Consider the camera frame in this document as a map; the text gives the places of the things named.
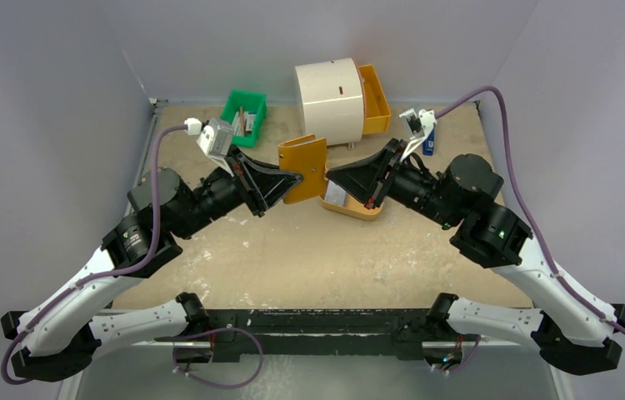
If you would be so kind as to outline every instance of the white cylinder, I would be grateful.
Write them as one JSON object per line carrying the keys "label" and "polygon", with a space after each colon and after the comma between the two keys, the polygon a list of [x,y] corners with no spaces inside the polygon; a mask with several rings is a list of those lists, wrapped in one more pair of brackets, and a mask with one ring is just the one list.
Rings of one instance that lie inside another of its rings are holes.
{"label": "white cylinder", "polygon": [[364,94],[351,58],[295,67],[302,134],[326,138],[327,145],[362,139]]}

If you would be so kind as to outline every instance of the orange plastic container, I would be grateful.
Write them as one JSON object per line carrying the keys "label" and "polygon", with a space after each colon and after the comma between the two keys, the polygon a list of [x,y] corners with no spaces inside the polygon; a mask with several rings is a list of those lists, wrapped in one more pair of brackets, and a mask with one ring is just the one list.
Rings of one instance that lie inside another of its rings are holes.
{"label": "orange plastic container", "polygon": [[[328,165],[325,163],[325,173],[328,173]],[[331,202],[325,201],[325,192],[328,190],[328,186],[325,185],[325,190],[320,193],[320,205],[323,208],[326,208],[330,211],[334,211],[335,213],[341,213],[344,215],[348,215],[350,217],[359,218],[363,221],[373,221],[378,218],[378,214],[381,212],[383,208],[383,204],[373,210],[369,210],[364,207],[363,204],[357,201],[356,198],[352,197],[347,193],[345,197],[345,202],[343,206],[339,206],[337,204],[333,204]]]}
{"label": "orange plastic container", "polygon": [[388,124],[391,121],[391,111],[388,109],[388,102],[383,94],[377,72],[372,64],[367,64],[359,66],[359,74],[363,79],[366,108],[362,135],[384,133],[388,130]]}

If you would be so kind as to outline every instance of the worktable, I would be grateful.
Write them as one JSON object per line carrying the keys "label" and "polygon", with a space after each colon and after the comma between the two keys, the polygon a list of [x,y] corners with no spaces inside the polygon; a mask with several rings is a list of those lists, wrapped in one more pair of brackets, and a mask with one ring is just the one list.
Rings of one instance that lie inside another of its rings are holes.
{"label": "worktable", "polygon": [[[390,138],[408,140],[397,118],[407,108],[392,107],[388,132],[366,136],[353,150],[330,147],[329,167],[372,155]],[[157,130],[190,117],[219,117],[222,109],[167,106]],[[278,164],[278,144],[301,134],[298,107],[269,106],[257,146],[242,150]],[[423,157],[423,162],[431,172],[444,171],[463,153],[491,162],[474,104],[438,122],[435,155]],[[159,161],[191,188],[215,168],[185,132],[165,137]],[[455,230],[443,231],[391,198],[374,222],[324,209],[317,198],[293,205],[280,202],[262,218],[241,206],[191,240],[178,239],[183,254],[118,297],[113,307],[150,308],[181,292],[197,293],[206,308],[429,308],[440,292],[480,303],[531,307],[511,283],[459,255],[449,243]]]}

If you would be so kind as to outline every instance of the green plastic basket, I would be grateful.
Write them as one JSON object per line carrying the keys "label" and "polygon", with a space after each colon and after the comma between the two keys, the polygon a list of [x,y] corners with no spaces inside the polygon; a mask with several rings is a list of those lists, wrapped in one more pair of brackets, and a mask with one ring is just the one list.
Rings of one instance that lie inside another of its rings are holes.
{"label": "green plastic basket", "polygon": [[237,146],[252,148],[256,146],[256,141],[258,141],[258,138],[261,136],[261,126],[268,112],[266,109],[266,95],[262,93],[232,90],[220,118],[228,123],[233,123],[234,114],[239,111],[240,107],[249,113],[256,113],[256,120],[253,122],[253,128],[250,134],[235,136],[234,139],[232,139],[232,143]]}

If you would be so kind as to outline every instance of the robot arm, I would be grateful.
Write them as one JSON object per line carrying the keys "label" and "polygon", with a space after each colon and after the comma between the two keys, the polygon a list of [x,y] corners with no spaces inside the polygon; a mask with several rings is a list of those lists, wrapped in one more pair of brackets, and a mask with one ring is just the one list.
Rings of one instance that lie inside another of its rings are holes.
{"label": "robot arm", "polygon": [[[143,268],[121,276],[80,282],[92,274],[130,268],[148,254],[153,234],[151,174],[146,173],[128,193],[133,211],[109,232],[89,261],[57,292],[28,312],[11,311],[1,318],[4,336],[22,335],[22,348],[11,357],[16,376],[55,382],[84,369],[113,349],[153,338],[204,330],[207,315],[197,296],[183,293],[175,300],[147,310],[118,316],[96,316],[116,296],[149,278],[183,250],[173,236],[189,239],[194,233],[246,204],[253,215],[263,214],[302,180],[293,172],[247,157],[231,146],[233,130],[212,119],[202,124],[186,121],[188,133],[217,165],[191,190],[169,168],[157,170],[160,199],[160,235],[157,251]],[[52,307],[39,323],[28,323],[66,289],[72,291]]]}
{"label": "robot arm", "polygon": [[[433,130],[434,117],[431,120],[425,110],[401,117],[411,128],[410,143],[392,139],[381,152],[331,169],[327,177],[367,208],[380,206],[389,196],[442,229],[458,227],[450,243],[466,258],[512,282],[537,307],[495,307],[442,293],[429,317],[457,333],[479,333],[535,348],[547,362],[569,373],[614,369],[622,349],[611,339],[613,328],[607,322],[625,327],[625,306],[604,302],[560,267],[558,275],[551,272],[530,227],[494,202],[503,180],[484,159],[460,155],[445,172],[433,176],[412,151],[418,139]],[[579,303],[558,276],[607,317],[600,320]]]}

